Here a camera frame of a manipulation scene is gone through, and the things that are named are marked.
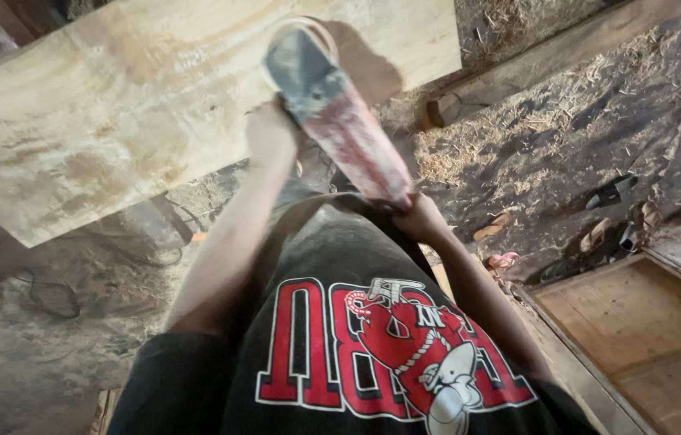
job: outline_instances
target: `ground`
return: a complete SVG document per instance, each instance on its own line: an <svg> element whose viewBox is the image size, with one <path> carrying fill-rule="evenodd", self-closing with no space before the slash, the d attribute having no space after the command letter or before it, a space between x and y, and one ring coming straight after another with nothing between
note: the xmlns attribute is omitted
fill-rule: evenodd
<svg viewBox="0 0 681 435"><path fill-rule="evenodd" d="M73 3L70 18L99 3ZM548 264L578 257L578 239L591 225L604 217L638 221L637 207L649 199L660 204L666 228L681 224L681 17L463 122L423 130L423 103L440 87L607 6L457 0L464 69L375 108L415 185L436 200L467 248L483 259L521 255L506 274L511 280L536 285ZM311 186L332 190L333 166L318 148L309 146L300 160ZM245 167L229 166L169 193L191 229L213 226ZM584 210L587 195L627 171L640 182L621 204ZM474 232L503 211L512 224L473 242ZM98 392L121 386L135 351L159 331L197 243L172 264L179 252L135 255L131 236L93 226L26 250L0 229L0 433L85 432ZM30 292L20 280L31 280L25 269L57 286ZM32 301L30 293L68 310L67 292L59 290L65 285L80 307L73 319Z"/></svg>

